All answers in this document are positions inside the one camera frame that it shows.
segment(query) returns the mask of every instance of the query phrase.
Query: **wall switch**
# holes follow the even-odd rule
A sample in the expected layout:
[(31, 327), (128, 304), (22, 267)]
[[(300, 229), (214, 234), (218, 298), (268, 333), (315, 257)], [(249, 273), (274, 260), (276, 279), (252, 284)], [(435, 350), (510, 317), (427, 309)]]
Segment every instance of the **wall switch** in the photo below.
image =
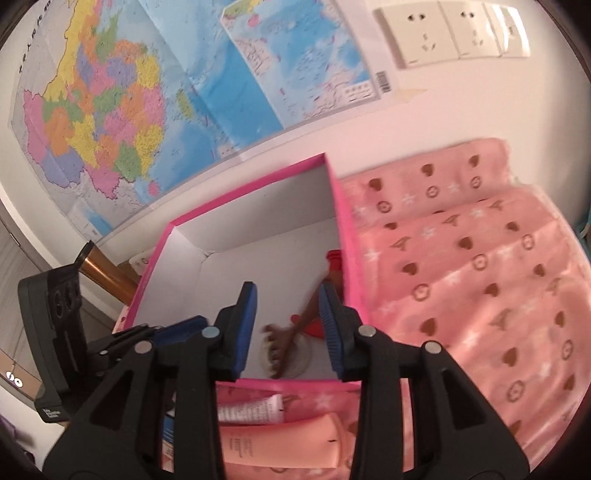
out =
[(481, 2), (440, 2), (461, 59), (500, 57), (491, 21)]
[(519, 11), (504, 5), (485, 4), (503, 57), (529, 57), (530, 42)]
[(381, 12), (406, 67), (459, 59), (437, 2), (390, 5)]

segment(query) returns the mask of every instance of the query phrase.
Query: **map of china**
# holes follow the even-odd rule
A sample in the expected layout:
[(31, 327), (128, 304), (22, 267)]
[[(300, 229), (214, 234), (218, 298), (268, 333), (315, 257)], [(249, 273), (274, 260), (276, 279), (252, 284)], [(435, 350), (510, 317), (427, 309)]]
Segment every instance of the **map of china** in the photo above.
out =
[[(87, 171), (114, 199), (121, 178), (147, 178), (164, 139), (160, 66), (145, 44), (117, 40), (118, 14), (99, 30), (103, 0), (78, 0), (66, 50), (42, 95), (24, 92), (28, 151), (66, 188)], [(148, 186), (158, 196), (156, 182)]]

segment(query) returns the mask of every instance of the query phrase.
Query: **wall socket panel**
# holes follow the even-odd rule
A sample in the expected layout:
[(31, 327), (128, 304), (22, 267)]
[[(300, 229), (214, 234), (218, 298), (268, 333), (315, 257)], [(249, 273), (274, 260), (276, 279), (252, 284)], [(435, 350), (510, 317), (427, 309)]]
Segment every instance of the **wall socket panel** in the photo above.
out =
[(390, 5), (380, 11), (405, 67), (530, 56), (523, 22), (513, 7), (476, 1), (433, 1)]

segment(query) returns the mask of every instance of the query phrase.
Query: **map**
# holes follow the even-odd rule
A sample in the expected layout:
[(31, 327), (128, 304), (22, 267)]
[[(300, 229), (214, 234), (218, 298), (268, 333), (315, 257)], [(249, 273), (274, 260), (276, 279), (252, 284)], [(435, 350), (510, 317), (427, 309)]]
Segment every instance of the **map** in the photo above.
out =
[(208, 167), (377, 99), (333, 0), (53, 0), (12, 129), (97, 241)]

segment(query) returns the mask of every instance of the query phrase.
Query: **red object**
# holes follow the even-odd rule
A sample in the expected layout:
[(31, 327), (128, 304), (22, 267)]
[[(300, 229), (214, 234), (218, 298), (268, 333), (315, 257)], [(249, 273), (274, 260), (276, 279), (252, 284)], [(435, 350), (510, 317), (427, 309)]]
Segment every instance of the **red object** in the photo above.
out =
[[(343, 271), (343, 257), (340, 250), (330, 250), (326, 254), (326, 259), (329, 262), (330, 272)], [(300, 315), (291, 316), (292, 323), (298, 323), (300, 319)], [(312, 337), (324, 339), (324, 329), (322, 328), (322, 321), (319, 318), (312, 320), (312, 322), (310, 322), (310, 324), (304, 329), (304, 333)]]

